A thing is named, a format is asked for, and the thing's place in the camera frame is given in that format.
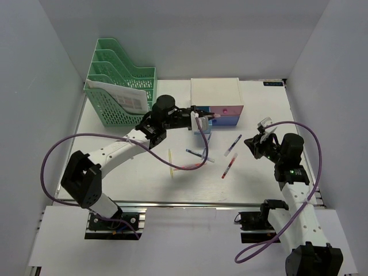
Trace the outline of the light blue small drawer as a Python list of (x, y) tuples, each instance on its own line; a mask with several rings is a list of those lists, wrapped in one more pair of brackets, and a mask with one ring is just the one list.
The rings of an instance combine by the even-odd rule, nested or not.
[[(207, 112), (207, 113), (210, 112), (210, 107), (208, 107), (208, 106), (197, 106), (196, 109)], [(202, 125), (202, 130), (203, 130), (204, 134), (210, 134), (211, 129), (212, 129), (212, 120), (208, 120), (208, 123), (206, 125)], [(195, 129), (195, 130), (192, 130), (192, 131), (195, 135), (200, 134), (200, 131), (198, 129)]]

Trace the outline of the blue wide bottom drawer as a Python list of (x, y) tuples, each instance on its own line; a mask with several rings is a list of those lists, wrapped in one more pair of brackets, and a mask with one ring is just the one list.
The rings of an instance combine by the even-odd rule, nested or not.
[(212, 120), (213, 126), (236, 126), (239, 122), (239, 116), (221, 116)]

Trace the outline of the pink small drawer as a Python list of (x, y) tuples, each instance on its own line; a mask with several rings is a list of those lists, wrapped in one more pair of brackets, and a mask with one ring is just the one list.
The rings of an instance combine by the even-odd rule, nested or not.
[(209, 109), (220, 116), (240, 116), (243, 107), (243, 105), (210, 106)]

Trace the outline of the red pen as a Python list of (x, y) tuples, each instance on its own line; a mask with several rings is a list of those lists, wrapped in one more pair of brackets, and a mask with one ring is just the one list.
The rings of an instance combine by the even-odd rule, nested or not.
[(238, 153), (234, 153), (233, 157), (231, 158), (231, 161), (229, 163), (229, 165), (226, 167), (225, 171), (223, 172), (221, 178), (224, 179), (225, 176), (228, 174), (230, 168), (232, 167), (233, 163), (235, 162), (236, 158), (238, 156)]

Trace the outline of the white mini drawer cabinet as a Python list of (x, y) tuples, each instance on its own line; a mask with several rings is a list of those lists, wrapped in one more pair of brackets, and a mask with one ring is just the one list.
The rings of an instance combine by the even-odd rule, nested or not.
[(195, 106), (243, 105), (238, 78), (192, 78), (190, 102)]

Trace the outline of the light blue pen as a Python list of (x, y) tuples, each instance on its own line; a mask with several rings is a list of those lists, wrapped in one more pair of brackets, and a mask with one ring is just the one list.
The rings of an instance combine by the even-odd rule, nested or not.
[(202, 155), (201, 155), (201, 158), (202, 159), (205, 159), (205, 157), (206, 157), (206, 154), (208, 153), (208, 149), (209, 149), (209, 142), (210, 142), (210, 138), (212, 137), (212, 133), (210, 133), (209, 135), (208, 135), (208, 137), (206, 138), (206, 146), (205, 146), (205, 148), (204, 148), (204, 150), (203, 150), (203, 152), (202, 152)]

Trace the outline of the orange pen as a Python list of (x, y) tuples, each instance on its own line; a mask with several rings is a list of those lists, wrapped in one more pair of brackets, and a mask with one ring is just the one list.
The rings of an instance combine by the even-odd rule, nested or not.
[(178, 171), (178, 170), (196, 170), (199, 167), (202, 167), (204, 165), (206, 165), (207, 162), (203, 163), (191, 163), (191, 164), (186, 164), (186, 165), (181, 165), (181, 166), (171, 166), (171, 168), (174, 171)]

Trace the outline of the booklet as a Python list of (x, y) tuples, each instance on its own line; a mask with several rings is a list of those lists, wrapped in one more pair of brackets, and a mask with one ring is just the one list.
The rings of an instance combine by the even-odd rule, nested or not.
[(87, 80), (89, 88), (105, 90), (128, 113), (146, 114), (149, 112), (147, 93), (110, 83)]

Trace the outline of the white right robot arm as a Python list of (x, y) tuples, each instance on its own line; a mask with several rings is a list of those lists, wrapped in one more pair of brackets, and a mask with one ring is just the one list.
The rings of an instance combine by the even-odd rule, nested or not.
[(286, 275), (338, 275), (343, 263), (341, 249), (326, 238), (308, 199), (309, 178), (301, 164), (304, 139), (294, 133), (258, 134), (246, 139), (245, 145), (255, 159), (268, 158), (274, 163), (274, 176), (283, 200), (265, 200), (259, 221), (274, 229), (288, 256)]

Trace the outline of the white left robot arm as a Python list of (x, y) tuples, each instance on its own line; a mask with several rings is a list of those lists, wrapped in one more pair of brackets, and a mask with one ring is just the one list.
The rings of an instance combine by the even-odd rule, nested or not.
[(215, 118), (218, 118), (217, 114), (196, 106), (178, 108), (172, 96), (162, 95), (152, 110), (124, 137), (87, 154), (74, 152), (62, 176), (61, 186), (78, 206), (100, 215), (108, 229), (116, 229), (121, 224), (122, 210), (103, 193), (104, 177), (136, 155), (151, 152), (167, 137), (167, 130), (187, 128), (204, 133), (209, 121)]

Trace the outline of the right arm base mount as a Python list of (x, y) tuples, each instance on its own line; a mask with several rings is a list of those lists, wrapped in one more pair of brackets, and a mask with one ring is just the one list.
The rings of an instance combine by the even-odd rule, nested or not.
[(243, 244), (260, 243), (271, 240), (276, 232), (268, 221), (270, 210), (289, 210), (285, 201), (265, 200), (257, 212), (239, 212), (234, 223), (240, 225), (240, 236)]

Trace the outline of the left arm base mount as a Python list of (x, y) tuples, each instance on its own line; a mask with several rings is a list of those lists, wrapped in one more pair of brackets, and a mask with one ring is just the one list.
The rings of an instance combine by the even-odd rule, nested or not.
[(123, 210), (118, 221), (102, 220), (89, 212), (86, 224), (86, 240), (139, 240), (144, 229), (145, 211)]

